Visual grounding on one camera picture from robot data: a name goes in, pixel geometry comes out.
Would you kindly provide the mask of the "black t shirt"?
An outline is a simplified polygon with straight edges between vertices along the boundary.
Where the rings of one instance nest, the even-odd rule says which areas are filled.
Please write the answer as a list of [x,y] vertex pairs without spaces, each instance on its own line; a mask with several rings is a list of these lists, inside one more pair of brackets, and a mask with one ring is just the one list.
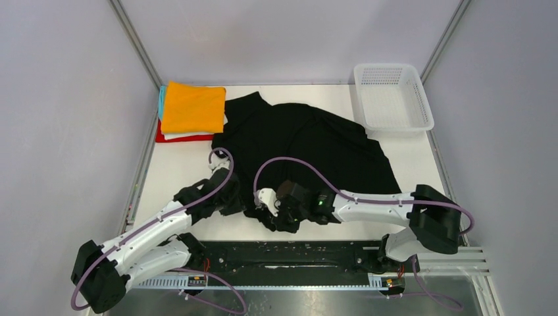
[[308,167],[293,161],[259,167],[274,157],[303,160],[320,171],[336,188],[366,194],[396,194],[401,191],[389,159],[380,143],[369,139],[356,122],[302,103],[271,105],[253,92],[225,103],[228,122],[211,146],[227,149],[234,158],[240,180],[245,216],[257,219],[271,231],[294,233],[299,223],[274,219],[257,209],[253,183],[258,188],[277,189],[291,180],[313,192],[326,184]]

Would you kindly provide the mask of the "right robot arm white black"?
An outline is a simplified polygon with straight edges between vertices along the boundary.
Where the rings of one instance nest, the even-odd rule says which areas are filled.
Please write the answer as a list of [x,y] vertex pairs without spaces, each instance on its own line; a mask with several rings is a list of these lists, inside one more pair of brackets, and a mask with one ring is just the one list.
[[425,184],[412,192],[362,194],[310,191],[287,180],[277,190],[258,190],[256,197],[280,224],[366,221],[402,227],[382,238],[377,261],[386,271],[396,270],[419,253],[453,255],[459,247],[461,212],[457,204]]

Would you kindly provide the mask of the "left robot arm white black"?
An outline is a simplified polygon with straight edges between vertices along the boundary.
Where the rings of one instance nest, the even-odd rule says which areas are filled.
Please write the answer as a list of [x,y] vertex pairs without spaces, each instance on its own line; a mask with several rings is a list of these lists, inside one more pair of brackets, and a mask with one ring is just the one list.
[[240,185],[228,165],[210,178],[179,190],[143,224],[102,244],[89,240],[78,250],[71,281],[72,309],[102,313],[114,307],[139,283],[166,271],[207,269],[205,246],[189,228],[215,211],[239,210]]

